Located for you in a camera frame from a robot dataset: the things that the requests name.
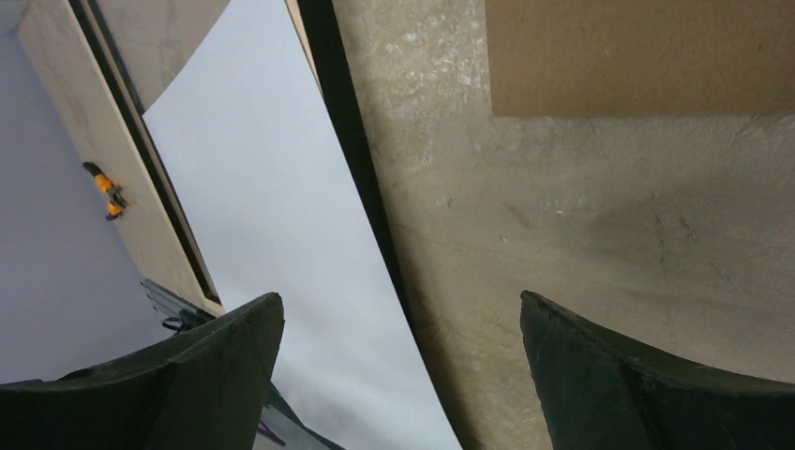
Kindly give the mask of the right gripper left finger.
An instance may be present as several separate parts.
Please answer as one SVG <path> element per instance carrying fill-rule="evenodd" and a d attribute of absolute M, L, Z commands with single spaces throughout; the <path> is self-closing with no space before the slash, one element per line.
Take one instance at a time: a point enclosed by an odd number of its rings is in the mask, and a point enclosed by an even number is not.
<path fill-rule="evenodd" d="M 249 449 L 284 328 L 262 295 L 112 361 L 1 388 L 5 449 Z"/>

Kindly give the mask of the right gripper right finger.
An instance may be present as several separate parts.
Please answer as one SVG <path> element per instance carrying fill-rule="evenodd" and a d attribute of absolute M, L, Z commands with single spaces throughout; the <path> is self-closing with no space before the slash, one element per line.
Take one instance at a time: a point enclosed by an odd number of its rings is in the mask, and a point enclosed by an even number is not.
<path fill-rule="evenodd" d="M 794 386 L 704 366 L 535 292 L 520 327 L 556 449 L 791 449 Z"/>

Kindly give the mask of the printed photo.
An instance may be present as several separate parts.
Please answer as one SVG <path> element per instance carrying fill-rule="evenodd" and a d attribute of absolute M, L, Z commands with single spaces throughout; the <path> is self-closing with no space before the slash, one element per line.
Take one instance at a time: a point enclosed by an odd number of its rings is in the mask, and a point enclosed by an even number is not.
<path fill-rule="evenodd" d="M 144 120 L 226 308 L 278 293 L 273 382 L 347 449 L 456 449 L 281 1 L 232 1 Z"/>

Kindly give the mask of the black wooden picture frame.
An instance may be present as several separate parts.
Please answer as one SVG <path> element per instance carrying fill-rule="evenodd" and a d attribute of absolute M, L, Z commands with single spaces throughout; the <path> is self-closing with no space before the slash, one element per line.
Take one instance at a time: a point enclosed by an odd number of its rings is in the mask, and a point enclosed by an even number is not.
<path fill-rule="evenodd" d="M 83 160 L 122 189 L 127 209 L 112 222 L 140 273 L 204 311 L 226 308 L 204 262 L 99 1 L 28 1 L 16 33 Z M 398 301 L 416 343 L 397 253 L 342 48 L 327 1 L 315 13 L 283 2 L 337 134 Z"/>

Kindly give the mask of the clear acrylic sheet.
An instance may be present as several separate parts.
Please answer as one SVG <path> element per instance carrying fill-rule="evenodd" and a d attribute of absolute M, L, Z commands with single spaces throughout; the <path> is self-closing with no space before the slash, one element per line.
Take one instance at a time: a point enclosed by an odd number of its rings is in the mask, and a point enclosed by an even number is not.
<path fill-rule="evenodd" d="M 97 3 L 144 110 L 174 80 L 228 4 L 227 0 Z"/>

